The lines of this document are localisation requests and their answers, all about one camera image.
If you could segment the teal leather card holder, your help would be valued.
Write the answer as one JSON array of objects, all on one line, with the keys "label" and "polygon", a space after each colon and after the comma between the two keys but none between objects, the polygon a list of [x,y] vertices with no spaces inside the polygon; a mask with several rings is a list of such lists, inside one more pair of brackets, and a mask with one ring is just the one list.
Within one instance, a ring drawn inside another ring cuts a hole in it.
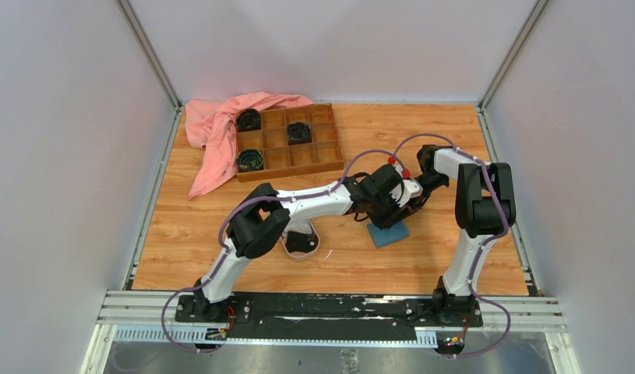
[{"label": "teal leather card holder", "polygon": [[374,246],[378,249],[410,237],[409,230],[403,221],[389,228],[378,228],[374,224],[368,224],[367,229]]}]

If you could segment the pink oval card tray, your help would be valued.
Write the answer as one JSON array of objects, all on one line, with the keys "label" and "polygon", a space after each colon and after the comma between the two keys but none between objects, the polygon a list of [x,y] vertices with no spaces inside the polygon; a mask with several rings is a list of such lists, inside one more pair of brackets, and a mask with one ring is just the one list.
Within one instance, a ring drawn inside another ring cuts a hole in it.
[{"label": "pink oval card tray", "polygon": [[320,236],[311,220],[288,225],[281,234],[280,242],[287,256],[301,261],[319,251]]}]

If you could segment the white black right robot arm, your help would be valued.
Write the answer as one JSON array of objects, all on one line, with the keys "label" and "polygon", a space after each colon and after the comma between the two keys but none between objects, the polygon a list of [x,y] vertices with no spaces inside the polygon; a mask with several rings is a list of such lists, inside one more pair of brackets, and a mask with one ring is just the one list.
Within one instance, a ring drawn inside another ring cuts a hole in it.
[{"label": "white black right robot arm", "polygon": [[438,325],[472,323],[486,257],[516,221],[512,168],[449,146],[424,145],[417,159],[428,193],[456,182],[454,213],[460,228],[453,259],[425,311]]}]

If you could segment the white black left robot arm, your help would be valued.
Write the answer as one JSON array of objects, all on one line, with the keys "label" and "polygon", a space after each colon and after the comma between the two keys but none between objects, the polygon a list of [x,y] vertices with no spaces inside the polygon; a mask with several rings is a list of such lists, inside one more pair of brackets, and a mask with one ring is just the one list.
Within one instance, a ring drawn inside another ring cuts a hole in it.
[{"label": "white black left robot arm", "polygon": [[344,176],[328,185],[297,191],[256,187],[219,230],[221,251],[193,292],[195,310],[207,322],[225,312],[237,279],[249,263],[265,256],[291,226],[317,217],[354,215],[387,229],[418,210],[425,188],[399,166]]}]

